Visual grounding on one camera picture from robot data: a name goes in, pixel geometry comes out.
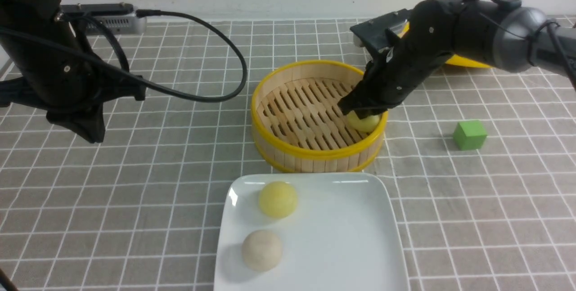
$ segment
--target bamboo steamer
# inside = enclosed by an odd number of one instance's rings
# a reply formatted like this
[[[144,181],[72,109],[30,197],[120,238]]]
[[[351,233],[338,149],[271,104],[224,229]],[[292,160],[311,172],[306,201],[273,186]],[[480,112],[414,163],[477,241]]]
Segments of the bamboo steamer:
[[[350,127],[337,107],[363,72],[333,61],[278,68],[252,96],[252,135],[258,152],[283,172],[352,172],[368,166],[383,143],[387,112],[375,131]]]

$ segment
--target square plate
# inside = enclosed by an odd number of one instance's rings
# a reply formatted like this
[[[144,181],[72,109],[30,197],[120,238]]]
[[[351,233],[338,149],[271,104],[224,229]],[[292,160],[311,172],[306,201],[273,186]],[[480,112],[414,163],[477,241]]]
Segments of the square plate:
[[[293,184],[298,207],[274,220],[258,208],[269,182]],[[282,240],[278,266],[251,271],[242,260],[248,234],[270,229]],[[407,291],[408,273],[391,202],[366,173],[266,174],[237,179],[226,197],[214,291]]]

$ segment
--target green block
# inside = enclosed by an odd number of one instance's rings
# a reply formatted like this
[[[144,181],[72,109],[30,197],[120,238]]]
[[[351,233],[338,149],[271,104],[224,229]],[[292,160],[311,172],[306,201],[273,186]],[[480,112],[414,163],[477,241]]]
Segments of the green block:
[[[454,140],[460,150],[480,149],[488,133],[479,120],[460,121],[454,131]]]

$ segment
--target black cable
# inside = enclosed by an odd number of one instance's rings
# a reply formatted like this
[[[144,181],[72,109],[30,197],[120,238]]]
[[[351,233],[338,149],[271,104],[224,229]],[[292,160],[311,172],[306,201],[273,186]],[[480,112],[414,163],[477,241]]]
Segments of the black cable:
[[[204,21],[198,17],[194,17],[194,16],[191,16],[189,14],[180,13],[180,12],[169,12],[169,11],[162,11],[162,10],[136,10],[136,16],[138,18],[154,17],[154,16],[157,16],[157,17],[158,16],[169,16],[169,17],[184,18],[184,19],[194,21],[200,25],[203,25],[208,30],[214,32],[225,43],[227,43],[228,46],[230,46],[232,51],[234,51],[236,56],[239,58],[240,64],[242,65],[242,80],[240,81],[240,85],[238,86],[238,88],[236,90],[234,90],[234,92],[232,92],[231,94],[233,94],[233,96],[236,96],[237,94],[239,94],[239,92],[245,86],[245,84],[248,80],[248,67],[246,65],[246,61],[244,60],[244,57],[242,56],[242,53],[240,52],[238,47],[236,47],[236,45],[234,45],[234,43],[230,39],[228,39],[228,37],[226,37],[226,35],[224,35],[220,30],[216,29],[216,27],[214,27],[213,25],[207,23],[206,21]]]
[[[206,26],[206,23],[204,21],[202,21],[200,24]],[[171,88],[167,88],[166,86],[162,86],[162,85],[156,84],[154,82],[150,82],[149,80],[146,80],[144,78],[140,78],[140,77],[132,74],[131,72],[126,72],[125,70],[117,68],[114,65],[110,65],[108,63],[105,63],[105,62],[101,61],[99,58],[94,57],[92,55],[85,54],[85,53],[78,51],[76,49],[71,49],[70,47],[60,45],[58,43],[43,39],[41,37],[29,35],[27,33],[23,33],[20,31],[14,31],[14,30],[6,28],[6,27],[0,27],[0,34],[20,38],[20,39],[23,39],[26,41],[30,41],[31,43],[36,43],[38,45],[50,47],[52,49],[56,49],[58,51],[62,51],[64,53],[70,54],[74,57],[81,58],[84,61],[91,63],[92,65],[98,66],[100,68],[103,68],[103,69],[109,71],[109,75],[123,76],[123,77],[129,79],[130,81],[138,82],[138,83],[142,84],[143,86],[146,86],[147,88],[150,88],[151,90],[155,90],[155,91],[160,92],[162,94],[168,94],[168,95],[174,96],[176,98],[183,98],[185,100],[196,101],[196,102],[204,102],[204,103],[224,102],[224,101],[230,100],[231,98],[234,98],[235,96],[237,96],[241,92],[243,87],[246,85],[246,82],[248,80],[248,77],[247,77],[248,76],[248,67],[246,65],[246,61],[244,60],[244,57],[242,56],[242,53],[240,53],[238,48],[230,41],[230,39],[228,39],[222,32],[218,31],[218,29],[214,28],[210,24],[208,24],[207,28],[214,31],[220,38],[224,39],[224,41],[226,41],[226,43],[228,43],[228,45],[230,45],[232,50],[236,53],[236,55],[238,55],[238,58],[240,59],[240,63],[242,64],[242,78],[240,80],[240,84],[239,84],[238,88],[236,88],[236,90],[234,90],[232,93],[226,94],[224,96],[212,97],[212,96],[196,96],[194,94],[185,94],[184,92],[173,90]]]
[[[120,43],[118,42],[118,39],[116,39],[116,37],[114,36],[112,31],[108,29],[108,27],[106,27],[102,22],[100,22],[100,20],[92,16],[79,16],[70,18],[69,20],[66,21],[76,21],[76,20],[84,20],[89,24],[93,25],[96,29],[98,29],[112,47],[114,54],[116,54],[116,56],[118,57],[118,62],[120,62],[121,68],[126,72],[130,72],[130,64],[128,63],[128,58],[124,53],[124,49],[122,49]]]
[[[10,281],[10,278],[4,273],[4,271],[2,271],[2,269],[0,269],[0,285],[2,285],[6,291],[18,291],[16,285]]]
[[[566,72],[566,76],[568,76],[568,78],[570,79],[570,83],[572,83],[572,86],[576,90],[576,72],[570,66],[570,62],[568,61],[568,57],[566,57],[566,52],[564,51],[564,48],[562,48],[562,45],[560,44],[560,41],[558,40],[558,37],[556,35],[556,29],[558,29],[559,26],[557,26],[556,28],[553,28],[552,25],[553,25],[553,22],[547,24],[547,26],[546,26],[546,30],[548,31],[548,35],[550,36],[550,41],[552,41],[552,45],[554,46],[554,49],[556,50],[556,54],[558,55],[558,57],[560,58],[560,61],[562,62],[562,67],[564,67],[564,71]]]

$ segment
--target robotic arm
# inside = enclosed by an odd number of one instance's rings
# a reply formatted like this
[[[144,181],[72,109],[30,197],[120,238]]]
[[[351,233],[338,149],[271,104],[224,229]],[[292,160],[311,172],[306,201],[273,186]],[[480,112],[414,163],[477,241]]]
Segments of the robotic arm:
[[[70,129],[90,143],[103,142],[103,103],[121,97],[146,98],[146,88],[197,102],[217,103],[238,95],[248,70],[238,48],[221,31],[196,17],[160,10],[135,10],[131,4],[60,6],[61,0],[0,0],[0,45],[22,73],[0,82],[0,107],[11,103],[46,110],[49,123]],[[128,61],[111,29],[96,17],[113,20],[115,33],[127,27],[143,31],[147,16],[174,16],[195,21],[230,45],[243,75],[236,90],[225,96],[202,97],[178,92],[130,73]],[[87,33],[104,35],[121,69],[92,51]]]
[[[399,38],[383,24],[407,16]],[[360,119],[397,107],[454,54],[509,72],[539,66],[570,78],[576,88],[576,29],[561,28],[520,0],[424,0],[351,28],[373,60],[338,103]]]

